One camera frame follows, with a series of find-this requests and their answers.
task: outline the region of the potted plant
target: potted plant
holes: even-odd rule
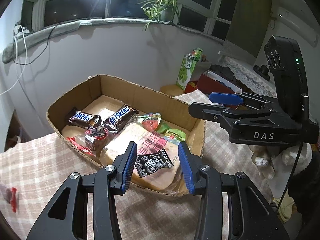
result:
[[[178,16],[178,0],[145,0],[143,2],[137,3],[142,4],[142,9],[145,15],[148,16],[149,21],[145,25],[145,31],[147,30],[149,24],[153,21],[164,21],[171,22],[175,15]]]

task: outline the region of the yellow cloth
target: yellow cloth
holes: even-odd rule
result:
[[[278,206],[280,198],[274,198],[273,201]],[[293,198],[289,197],[288,191],[285,193],[282,203],[279,208],[279,215],[283,222],[287,222],[292,214],[292,206],[294,205]]]

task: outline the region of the olive green curtain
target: olive green curtain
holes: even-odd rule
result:
[[[254,64],[270,21],[271,4],[272,0],[237,0],[222,54]]]

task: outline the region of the flower pot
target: flower pot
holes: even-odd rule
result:
[[[160,20],[163,22],[171,22],[174,18],[175,10],[172,10],[172,6],[165,6],[165,10],[160,12]]]

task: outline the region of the green carton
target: green carton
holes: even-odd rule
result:
[[[186,89],[186,85],[191,79],[191,75],[195,69],[196,63],[200,61],[201,56],[201,48],[195,48],[191,53],[188,53],[184,56],[176,82],[176,85],[183,90]]]

